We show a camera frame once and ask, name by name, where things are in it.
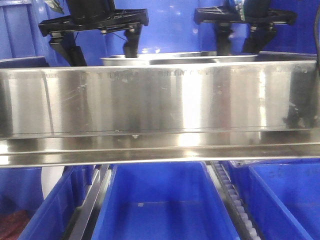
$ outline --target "red object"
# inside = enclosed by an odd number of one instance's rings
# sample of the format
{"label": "red object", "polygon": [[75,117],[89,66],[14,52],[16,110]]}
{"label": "red object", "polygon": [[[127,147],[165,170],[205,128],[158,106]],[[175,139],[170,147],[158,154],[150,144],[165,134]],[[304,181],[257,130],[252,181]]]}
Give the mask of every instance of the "red object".
{"label": "red object", "polygon": [[0,217],[0,240],[17,240],[29,221],[25,210]]}

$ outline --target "stainless steel panel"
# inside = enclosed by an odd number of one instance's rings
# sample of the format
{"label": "stainless steel panel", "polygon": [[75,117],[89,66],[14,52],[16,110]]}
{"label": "stainless steel panel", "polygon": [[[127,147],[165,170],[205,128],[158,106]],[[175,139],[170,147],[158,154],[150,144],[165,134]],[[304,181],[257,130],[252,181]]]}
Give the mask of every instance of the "stainless steel panel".
{"label": "stainless steel panel", "polygon": [[318,126],[316,61],[2,69],[3,138]]}
{"label": "stainless steel panel", "polygon": [[261,51],[255,61],[301,61],[314,60],[317,56],[310,53]]}
{"label": "stainless steel panel", "polygon": [[316,60],[290,59],[1,69],[0,167],[320,157]]}

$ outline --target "blue crate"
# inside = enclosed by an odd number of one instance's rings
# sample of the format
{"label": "blue crate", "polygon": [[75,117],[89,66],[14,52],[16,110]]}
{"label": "blue crate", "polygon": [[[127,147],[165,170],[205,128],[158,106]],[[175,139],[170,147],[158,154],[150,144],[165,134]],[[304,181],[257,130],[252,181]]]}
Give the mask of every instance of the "blue crate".
{"label": "blue crate", "polygon": [[320,164],[249,167],[248,209],[266,240],[320,239]]}
{"label": "blue crate", "polygon": [[113,166],[92,240],[240,240],[205,164]]}
{"label": "blue crate", "polygon": [[0,0],[0,59],[42,56],[33,1]]}
{"label": "blue crate", "polygon": [[44,200],[40,167],[0,169],[0,215],[26,210],[31,218],[19,240],[59,240],[92,183],[94,167],[72,166]]}
{"label": "blue crate", "polygon": [[261,164],[306,164],[306,163],[320,163],[319,159],[276,159],[263,160],[244,165],[238,164],[236,161],[221,161],[224,169],[227,171],[230,181],[235,185],[240,197],[246,203],[250,198],[251,179],[249,177],[249,167]]}
{"label": "blue crate", "polygon": [[26,210],[32,217],[43,201],[40,167],[0,169],[0,215]]}

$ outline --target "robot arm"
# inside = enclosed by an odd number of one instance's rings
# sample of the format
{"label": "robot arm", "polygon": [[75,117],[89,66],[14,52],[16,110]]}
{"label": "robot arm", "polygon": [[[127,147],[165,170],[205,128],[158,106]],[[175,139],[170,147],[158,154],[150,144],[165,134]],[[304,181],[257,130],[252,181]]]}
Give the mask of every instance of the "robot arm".
{"label": "robot arm", "polygon": [[293,25],[297,18],[292,11],[270,9],[270,3],[271,0],[226,0],[223,6],[197,8],[194,20],[197,24],[215,24],[217,54],[220,56],[231,54],[231,24],[249,24],[250,33],[242,51],[257,54],[277,35],[275,25]]}
{"label": "robot arm", "polygon": [[50,45],[71,66],[86,66],[82,50],[76,46],[74,32],[98,29],[102,34],[125,30],[123,46],[127,58],[136,58],[142,26],[149,24],[147,9],[116,9],[114,0],[66,0],[70,16],[45,20],[39,24]]}

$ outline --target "blue plastic bin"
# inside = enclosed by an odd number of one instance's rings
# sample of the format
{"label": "blue plastic bin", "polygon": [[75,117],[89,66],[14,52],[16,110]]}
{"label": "blue plastic bin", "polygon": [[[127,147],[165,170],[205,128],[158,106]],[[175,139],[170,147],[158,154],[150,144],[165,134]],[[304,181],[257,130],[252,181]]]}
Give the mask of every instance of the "blue plastic bin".
{"label": "blue plastic bin", "polygon": [[40,167],[0,169],[0,215],[26,210],[32,217],[43,201]]}
{"label": "blue plastic bin", "polygon": [[320,163],[249,167],[248,209],[266,240],[320,239]]}
{"label": "blue plastic bin", "polygon": [[0,69],[49,67],[45,57],[23,57],[0,60]]}
{"label": "blue plastic bin", "polygon": [[76,207],[85,199],[93,169],[92,165],[67,167],[19,240],[60,240]]}
{"label": "blue plastic bin", "polygon": [[249,177],[249,167],[258,166],[261,164],[307,164],[307,163],[320,163],[320,159],[277,159],[277,160],[264,160],[248,164],[239,164],[236,161],[222,161],[221,164],[227,171],[230,181],[235,185],[240,197],[246,203],[250,197],[251,179]]}
{"label": "blue plastic bin", "polygon": [[26,210],[31,218],[19,240],[60,240],[92,184],[94,166],[71,166],[44,200],[40,167],[0,169],[0,215]]}
{"label": "blue plastic bin", "polygon": [[115,165],[92,240],[239,240],[200,162]]}

